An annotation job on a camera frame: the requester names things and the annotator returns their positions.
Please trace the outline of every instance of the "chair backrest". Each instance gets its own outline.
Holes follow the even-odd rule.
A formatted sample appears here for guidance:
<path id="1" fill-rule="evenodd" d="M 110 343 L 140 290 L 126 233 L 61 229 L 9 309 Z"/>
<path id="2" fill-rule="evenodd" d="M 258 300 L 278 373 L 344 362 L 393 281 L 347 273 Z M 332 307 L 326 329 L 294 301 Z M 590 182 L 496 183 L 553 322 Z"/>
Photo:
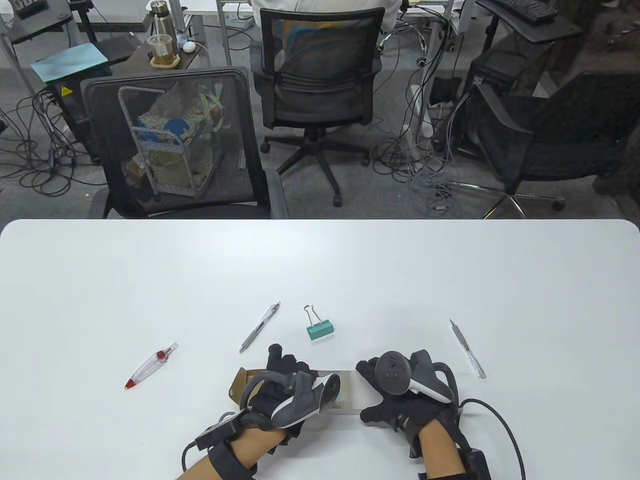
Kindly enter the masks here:
<path id="1" fill-rule="evenodd" d="M 273 125 L 371 121 L 374 57 L 384 8 L 344 13 L 260 10 Z"/>
<path id="2" fill-rule="evenodd" d="M 640 72 L 583 72 L 531 117 L 537 143 L 618 141 L 640 118 Z"/>
<path id="3" fill-rule="evenodd" d="M 83 96 L 122 216 L 268 205 L 244 70 L 92 79 Z"/>

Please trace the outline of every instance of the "forearm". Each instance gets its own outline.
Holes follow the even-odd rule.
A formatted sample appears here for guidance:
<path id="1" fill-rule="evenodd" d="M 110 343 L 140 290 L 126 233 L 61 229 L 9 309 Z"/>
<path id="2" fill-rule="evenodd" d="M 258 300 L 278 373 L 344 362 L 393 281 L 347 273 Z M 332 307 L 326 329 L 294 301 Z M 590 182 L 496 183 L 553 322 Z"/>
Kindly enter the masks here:
<path id="1" fill-rule="evenodd" d="M 418 434 L 427 477 L 439 478 L 465 473 L 456 444 L 437 420 L 432 420 Z"/>
<path id="2" fill-rule="evenodd" d="M 262 431 L 249 428 L 231 442 L 231 448 L 240 463 L 246 468 L 251 468 L 284 438 L 284 430 Z M 209 458 L 205 457 L 183 473 L 180 480 L 221 480 L 221 478 L 211 465 Z"/>

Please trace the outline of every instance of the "ballpoint pen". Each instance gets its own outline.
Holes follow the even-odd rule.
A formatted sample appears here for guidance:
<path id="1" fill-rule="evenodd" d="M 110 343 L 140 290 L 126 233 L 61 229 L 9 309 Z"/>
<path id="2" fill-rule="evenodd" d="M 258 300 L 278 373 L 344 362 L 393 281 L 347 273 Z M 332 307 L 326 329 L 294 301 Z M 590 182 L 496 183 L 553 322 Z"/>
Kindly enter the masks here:
<path id="1" fill-rule="evenodd" d="M 277 312 L 279 308 L 280 308 L 280 302 L 274 303 L 272 306 L 269 307 L 269 310 L 267 310 L 267 312 L 260 319 L 260 323 L 258 324 L 258 326 L 255 327 L 253 331 L 249 333 L 249 336 L 246 338 L 246 340 L 242 342 L 242 346 L 240 347 L 240 350 L 239 350 L 240 353 L 242 353 L 243 351 L 249 348 L 249 345 L 251 345 L 251 343 L 258 336 L 258 333 L 262 331 L 264 326 L 267 325 L 267 322 L 271 320 L 271 317 L 275 315 L 275 312 Z"/>
<path id="2" fill-rule="evenodd" d="M 178 348 L 178 344 L 172 344 L 166 350 L 159 350 L 155 352 L 151 358 L 149 358 L 142 366 L 136 370 L 136 372 L 129 378 L 129 381 L 124 386 L 125 390 L 129 388 L 135 387 L 137 384 L 142 382 L 145 378 L 151 376 L 151 374 L 155 373 L 160 367 L 162 367 L 167 360 L 169 360 L 169 355 L 171 355 L 175 349 Z"/>
<path id="3" fill-rule="evenodd" d="M 460 342 L 460 345 L 462 345 L 462 348 L 465 350 L 465 353 L 467 354 L 467 358 L 469 359 L 469 363 L 471 363 L 471 366 L 474 368 L 478 378 L 486 378 L 486 373 L 484 373 L 484 370 L 480 366 L 480 363 L 478 362 L 478 359 L 476 358 L 474 353 L 469 348 L 469 344 L 467 343 L 467 340 L 465 339 L 465 336 L 462 335 L 462 332 L 458 328 L 458 325 L 453 323 L 452 319 L 449 319 L 449 323 L 451 323 L 451 328 L 453 330 L 453 333 L 455 334 L 456 338 L 458 339 L 458 342 Z"/>

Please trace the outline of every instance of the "green binder clip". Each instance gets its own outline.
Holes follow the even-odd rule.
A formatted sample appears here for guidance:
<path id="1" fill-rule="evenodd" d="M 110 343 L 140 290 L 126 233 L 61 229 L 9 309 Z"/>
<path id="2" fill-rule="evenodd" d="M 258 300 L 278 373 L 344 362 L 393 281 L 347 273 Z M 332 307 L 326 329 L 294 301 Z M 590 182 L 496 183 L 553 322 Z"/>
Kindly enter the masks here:
<path id="1" fill-rule="evenodd" d="M 311 309 L 311 311 L 314 313 L 314 315 L 318 319 L 317 323 L 314 323 L 314 321 L 311 320 L 311 313 L 309 312 L 309 309 Z M 307 305 L 305 307 L 305 312 L 307 313 L 309 317 L 309 323 L 311 324 L 311 326 L 307 327 L 307 333 L 309 334 L 309 338 L 311 338 L 312 340 L 317 340 L 320 337 L 329 335 L 329 333 L 333 333 L 333 325 L 331 325 L 331 322 L 329 322 L 329 320 L 324 320 L 324 321 L 320 320 L 320 317 L 314 310 L 313 305 Z"/>

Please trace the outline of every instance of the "hand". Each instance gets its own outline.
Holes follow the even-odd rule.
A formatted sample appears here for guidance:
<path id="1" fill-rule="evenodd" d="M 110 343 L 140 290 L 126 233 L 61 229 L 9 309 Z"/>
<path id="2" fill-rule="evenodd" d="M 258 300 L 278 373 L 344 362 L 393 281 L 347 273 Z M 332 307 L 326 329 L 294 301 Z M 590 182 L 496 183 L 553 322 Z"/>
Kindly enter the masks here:
<path id="1" fill-rule="evenodd" d="M 383 398 L 378 405 L 362 410 L 360 412 L 360 420 L 365 423 L 384 422 L 396 431 L 400 429 L 405 433 L 407 441 L 409 441 L 411 447 L 410 456 L 412 458 L 419 457 L 422 454 L 418 439 L 420 430 L 436 419 L 440 421 L 456 443 L 461 447 L 468 445 L 456 422 L 457 405 L 455 402 L 441 403 L 426 395 L 415 394 L 410 391 L 402 395 L 389 394 L 376 381 L 374 372 L 377 363 L 378 357 L 372 358 L 368 362 L 362 360 L 356 365 L 358 373 Z"/>
<path id="2" fill-rule="evenodd" d="M 295 356 L 282 356 L 282 347 L 278 344 L 273 344 L 269 347 L 267 370 L 283 375 L 304 372 L 310 374 L 313 380 L 318 376 L 317 371 L 309 370 L 309 365 L 305 362 L 297 362 Z M 252 410 L 271 418 L 276 407 L 289 397 L 291 397 L 291 394 L 286 393 L 282 385 L 272 381 L 265 381 L 258 393 L 249 401 L 249 406 Z M 297 438 L 300 435 L 303 423 L 299 422 L 287 428 L 288 434 Z"/>
<path id="3" fill-rule="evenodd" d="M 408 419 L 418 427 L 424 427 L 448 407 L 447 404 L 422 394 L 407 392 L 397 396 L 385 392 L 374 376 L 377 363 L 378 357 L 368 362 L 362 360 L 356 365 L 358 373 L 382 395 L 381 403 L 360 412 L 360 420 L 363 422 L 384 422 L 397 429 Z"/>

